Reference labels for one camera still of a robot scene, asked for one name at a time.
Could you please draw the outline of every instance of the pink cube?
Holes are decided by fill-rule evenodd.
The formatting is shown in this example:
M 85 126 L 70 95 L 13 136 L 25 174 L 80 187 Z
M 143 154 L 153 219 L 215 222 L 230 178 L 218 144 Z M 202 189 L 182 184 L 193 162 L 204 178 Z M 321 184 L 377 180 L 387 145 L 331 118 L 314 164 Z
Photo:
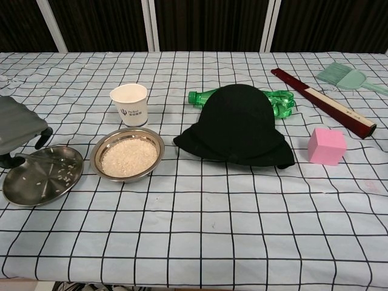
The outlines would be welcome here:
M 339 130 L 315 129 L 307 148 L 310 162 L 336 166 L 345 154 L 346 142 Z

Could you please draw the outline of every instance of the stainless steel bowl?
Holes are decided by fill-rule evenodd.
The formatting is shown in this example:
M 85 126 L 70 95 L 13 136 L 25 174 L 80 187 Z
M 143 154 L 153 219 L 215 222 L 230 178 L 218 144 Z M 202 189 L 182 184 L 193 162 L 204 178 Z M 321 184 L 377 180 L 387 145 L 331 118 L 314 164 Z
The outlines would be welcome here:
M 46 147 L 33 154 L 44 159 L 66 159 L 71 164 L 26 159 L 19 167 L 11 169 L 5 176 L 2 191 L 6 200 L 18 206 L 52 202 L 67 193 L 82 175 L 84 159 L 71 147 Z
M 141 138 L 147 142 L 152 143 L 156 148 L 158 158 L 151 167 L 134 176 L 119 178 L 106 175 L 102 169 L 102 157 L 104 156 L 105 152 L 108 151 L 108 149 L 110 149 L 113 145 L 127 138 Z M 126 129 L 119 129 L 111 132 L 108 135 L 105 135 L 105 137 L 103 137 L 99 142 L 97 142 L 92 150 L 92 154 L 90 155 L 90 165 L 96 174 L 103 178 L 107 178 L 112 181 L 128 183 L 135 182 L 141 178 L 146 177 L 158 166 L 163 158 L 163 155 L 164 142 L 156 132 L 142 127 L 128 127 Z

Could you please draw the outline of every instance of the background wall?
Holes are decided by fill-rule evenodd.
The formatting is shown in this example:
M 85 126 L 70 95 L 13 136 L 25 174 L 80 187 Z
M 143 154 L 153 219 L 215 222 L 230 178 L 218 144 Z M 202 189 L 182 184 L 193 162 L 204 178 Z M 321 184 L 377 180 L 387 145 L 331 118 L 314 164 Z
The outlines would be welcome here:
M 387 0 L 1 0 L 0 52 L 386 53 L 386 11 Z

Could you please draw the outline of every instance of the scattered rice grains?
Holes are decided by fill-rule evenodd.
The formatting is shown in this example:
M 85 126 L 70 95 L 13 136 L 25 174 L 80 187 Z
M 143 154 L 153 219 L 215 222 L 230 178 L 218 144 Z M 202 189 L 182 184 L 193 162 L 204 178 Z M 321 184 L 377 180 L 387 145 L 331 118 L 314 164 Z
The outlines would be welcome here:
M 123 178 L 137 175 L 153 165 L 158 154 L 155 146 L 141 139 L 126 139 L 115 144 L 102 157 L 106 175 Z

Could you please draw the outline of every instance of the table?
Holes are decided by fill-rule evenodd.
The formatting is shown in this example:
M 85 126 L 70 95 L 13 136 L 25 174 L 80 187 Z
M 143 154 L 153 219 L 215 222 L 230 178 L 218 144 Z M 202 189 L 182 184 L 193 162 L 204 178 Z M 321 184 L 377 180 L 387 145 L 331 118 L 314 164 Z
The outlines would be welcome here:
M 345 91 L 314 76 L 332 61 L 388 85 L 388 56 L 348 53 L 1 53 L 0 95 L 54 129 L 49 145 L 85 158 L 61 199 L 33 209 L 0 198 L 1 277 L 241 290 L 388 288 L 388 97 Z M 295 91 L 296 109 L 276 128 L 297 164 L 285 170 L 201 160 L 172 143 L 198 119 L 191 90 L 244 83 L 290 88 L 280 67 L 377 123 L 359 139 Z M 149 89 L 148 128 L 166 153 L 134 184 L 100 179 L 93 145 L 124 128 L 109 92 Z M 307 162 L 317 127 L 342 130 L 348 151 L 336 167 Z M 17 151 L 31 153 L 35 141 Z M 0 182 L 7 171 L 3 170 Z

